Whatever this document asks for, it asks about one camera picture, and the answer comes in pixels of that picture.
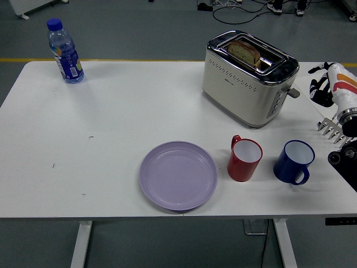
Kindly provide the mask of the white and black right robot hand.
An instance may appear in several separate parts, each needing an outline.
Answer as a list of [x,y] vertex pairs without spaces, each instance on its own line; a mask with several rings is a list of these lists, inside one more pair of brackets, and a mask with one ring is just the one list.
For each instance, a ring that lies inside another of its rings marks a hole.
[[328,62],[310,69],[308,73],[313,74],[320,70],[326,70],[326,73],[320,80],[311,80],[310,99],[327,108],[337,105],[338,119],[356,111],[356,76],[341,64]]

